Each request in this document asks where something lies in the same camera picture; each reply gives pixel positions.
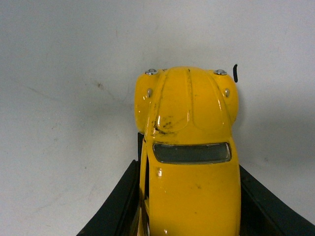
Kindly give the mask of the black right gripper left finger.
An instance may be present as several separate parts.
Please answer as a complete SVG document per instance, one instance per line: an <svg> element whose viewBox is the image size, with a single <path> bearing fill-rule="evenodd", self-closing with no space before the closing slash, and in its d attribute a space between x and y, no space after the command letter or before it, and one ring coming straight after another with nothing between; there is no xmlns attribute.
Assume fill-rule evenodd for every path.
<svg viewBox="0 0 315 236"><path fill-rule="evenodd" d="M133 160L79 236L135 236L139 220L139 164Z"/></svg>

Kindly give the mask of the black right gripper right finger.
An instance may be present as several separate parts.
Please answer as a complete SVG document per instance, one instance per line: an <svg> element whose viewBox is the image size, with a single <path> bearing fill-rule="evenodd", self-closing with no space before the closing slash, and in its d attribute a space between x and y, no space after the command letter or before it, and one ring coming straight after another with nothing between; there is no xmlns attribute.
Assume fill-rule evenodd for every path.
<svg viewBox="0 0 315 236"><path fill-rule="evenodd" d="M315 226L296 213L243 167L241 236L313 236Z"/></svg>

